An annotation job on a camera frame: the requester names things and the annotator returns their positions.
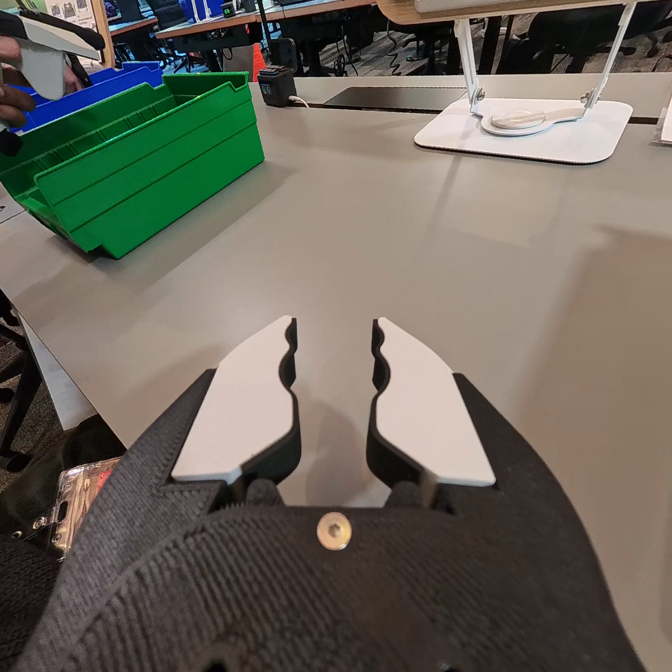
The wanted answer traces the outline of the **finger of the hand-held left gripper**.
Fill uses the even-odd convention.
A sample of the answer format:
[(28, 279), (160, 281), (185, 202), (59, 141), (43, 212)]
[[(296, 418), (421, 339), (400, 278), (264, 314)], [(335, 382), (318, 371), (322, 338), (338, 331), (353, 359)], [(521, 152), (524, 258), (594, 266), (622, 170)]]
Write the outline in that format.
[(77, 24), (64, 21), (59, 18), (49, 18), (48, 23), (54, 27), (65, 29), (80, 37), (92, 48), (103, 51), (105, 49), (105, 39), (96, 30), (78, 26)]
[(53, 16), (46, 13), (21, 13), (26, 31), (25, 39), (18, 39), (21, 62), (18, 67), (37, 94), (48, 100), (66, 95), (66, 67), (70, 56), (81, 56), (100, 62), (100, 51), (80, 37), (48, 23)]

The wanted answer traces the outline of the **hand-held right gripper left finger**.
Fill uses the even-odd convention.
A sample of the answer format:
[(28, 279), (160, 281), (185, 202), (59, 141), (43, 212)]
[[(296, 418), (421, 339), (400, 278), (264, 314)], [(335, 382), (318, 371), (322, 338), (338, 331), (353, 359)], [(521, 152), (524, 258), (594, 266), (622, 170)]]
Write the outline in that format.
[(219, 363), (171, 472), (177, 483), (218, 481), (242, 491), (280, 484), (302, 446), (296, 380), (297, 320), (283, 315)]

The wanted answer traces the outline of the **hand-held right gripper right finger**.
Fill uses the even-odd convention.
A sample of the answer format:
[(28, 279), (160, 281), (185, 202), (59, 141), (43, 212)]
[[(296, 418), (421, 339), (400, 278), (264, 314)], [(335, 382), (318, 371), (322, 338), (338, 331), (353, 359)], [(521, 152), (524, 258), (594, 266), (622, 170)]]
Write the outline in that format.
[(451, 488), (489, 496), (496, 476), (454, 371), (385, 317), (372, 324), (375, 387), (366, 463), (387, 509), (453, 509)]

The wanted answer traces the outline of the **green plastic bin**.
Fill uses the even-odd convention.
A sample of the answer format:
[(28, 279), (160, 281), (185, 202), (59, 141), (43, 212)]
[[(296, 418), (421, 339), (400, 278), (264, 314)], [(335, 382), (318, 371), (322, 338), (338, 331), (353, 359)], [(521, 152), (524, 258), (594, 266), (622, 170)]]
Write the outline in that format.
[(247, 72), (170, 74), (18, 137), (1, 183), (84, 252), (125, 256), (265, 159)]

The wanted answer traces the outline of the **grey desk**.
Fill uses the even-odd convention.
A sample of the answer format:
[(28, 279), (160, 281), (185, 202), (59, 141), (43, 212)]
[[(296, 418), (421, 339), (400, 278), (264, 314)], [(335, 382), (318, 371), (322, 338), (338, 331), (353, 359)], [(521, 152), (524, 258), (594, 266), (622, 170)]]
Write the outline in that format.
[(379, 505), (372, 321), (483, 393), (583, 520), (649, 671), (671, 670), (671, 149), (587, 167), (423, 150), (428, 115), (270, 109), (265, 161), (119, 261), (27, 214), (1, 287), (126, 444), (239, 343), (298, 322), (292, 505)]

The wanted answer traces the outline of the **person's left hand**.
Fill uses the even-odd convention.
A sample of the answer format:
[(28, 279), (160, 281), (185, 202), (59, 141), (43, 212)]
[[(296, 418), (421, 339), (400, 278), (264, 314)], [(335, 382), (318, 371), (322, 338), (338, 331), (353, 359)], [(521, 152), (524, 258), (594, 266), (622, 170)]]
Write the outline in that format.
[(21, 128), (26, 125), (26, 114), (36, 108), (34, 99), (22, 89), (27, 88), (28, 81), (15, 68), (21, 61), (19, 43), (7, 36), (1, 36), (1, 120), (10, 128)]

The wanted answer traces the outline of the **brown document board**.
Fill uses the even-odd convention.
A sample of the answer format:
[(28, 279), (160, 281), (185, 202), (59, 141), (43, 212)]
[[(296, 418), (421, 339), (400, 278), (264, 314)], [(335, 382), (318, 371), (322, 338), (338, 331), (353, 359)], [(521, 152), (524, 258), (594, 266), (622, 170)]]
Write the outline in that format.
[(100, 68), (115, 68), (112, 37), (103, 1), (37, 1), (42, 11), (74, 26), (97, 32), (104, 39), (100, 53)]

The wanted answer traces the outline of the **blue plastic bin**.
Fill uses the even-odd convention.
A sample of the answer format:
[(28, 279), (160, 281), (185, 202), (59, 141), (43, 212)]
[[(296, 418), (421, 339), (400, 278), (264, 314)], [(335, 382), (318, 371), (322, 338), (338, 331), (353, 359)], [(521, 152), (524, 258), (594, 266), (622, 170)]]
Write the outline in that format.
[(156, 88), (163, 83), (163, 71), (159, 62), (125, 62), (119, 70), (107, 68), (92, 72), (89, 79), (91, 87), (66, 94), (58, 100), (48, 100), (29, 87), (15, 87), (28, 93), (34, 100), (36, 108), (26, 114), (26, 125), (13, 128), (12, 131), (34, 130), (142, 83)]

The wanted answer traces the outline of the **clear ID badge holder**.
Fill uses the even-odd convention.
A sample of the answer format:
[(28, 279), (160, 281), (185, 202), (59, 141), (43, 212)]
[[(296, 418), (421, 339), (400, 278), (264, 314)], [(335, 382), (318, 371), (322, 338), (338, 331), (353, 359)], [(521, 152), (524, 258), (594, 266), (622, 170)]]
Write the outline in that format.
[(10, 538), (31, 542), (62, 561), (71, 550), (88, 510), (119, 461), (120, 458), (111, 458), (63, 471), (58, 477), (51, 509), (27, 528), (13, 530)]

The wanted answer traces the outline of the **black charger box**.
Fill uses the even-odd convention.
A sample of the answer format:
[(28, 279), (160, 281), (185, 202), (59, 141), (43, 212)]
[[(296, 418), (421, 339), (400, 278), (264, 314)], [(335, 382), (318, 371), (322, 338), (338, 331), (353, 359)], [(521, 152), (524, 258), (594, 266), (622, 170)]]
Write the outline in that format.
[(297, 97), (294, 71), (287, 66), (266, 66), (259, 70), (256, 81), (266, 105), (287, 107)]

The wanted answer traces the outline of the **black office chair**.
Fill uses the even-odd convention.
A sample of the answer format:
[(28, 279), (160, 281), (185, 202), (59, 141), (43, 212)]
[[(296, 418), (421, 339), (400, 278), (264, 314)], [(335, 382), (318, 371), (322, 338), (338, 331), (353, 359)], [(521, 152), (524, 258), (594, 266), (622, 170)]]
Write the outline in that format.
[(16, 389), (1, 388), (1, 403), (8, 404), (7, 418), (1, 430), (1, 469), (18, 473), (29, 465), (31, 456), (12, 449), (30, 405), (42, 382), (40, 369), (34, 359), (28, 340), (15, 329), (20, 325), (12, 313), (12, 305), (1, 293), (1, 338), (18, 349), (18, 355), (1, 369), (1, 384), (18, 378)]

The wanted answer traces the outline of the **pale oval pad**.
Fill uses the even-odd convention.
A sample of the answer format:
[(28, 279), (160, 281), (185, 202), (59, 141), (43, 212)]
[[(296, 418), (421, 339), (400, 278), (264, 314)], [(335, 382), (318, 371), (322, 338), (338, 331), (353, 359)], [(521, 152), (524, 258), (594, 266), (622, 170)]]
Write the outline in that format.
[(546, 122), (546, 114), (543, 111), (530, 112), (527, 110), (508, 111), (506, 113), (492, 115), (489, 124), (492, 128), (502, 132), (523, 134), (532, 132)]

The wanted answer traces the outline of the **laminated paper sheet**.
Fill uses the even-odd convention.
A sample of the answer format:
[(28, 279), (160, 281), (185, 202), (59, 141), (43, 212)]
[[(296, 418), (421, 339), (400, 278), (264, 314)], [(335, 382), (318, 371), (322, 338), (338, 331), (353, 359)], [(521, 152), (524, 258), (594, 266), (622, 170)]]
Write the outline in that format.
[(671, 147), (671, 90), (660, 112), (651, 144), (661, 147)]

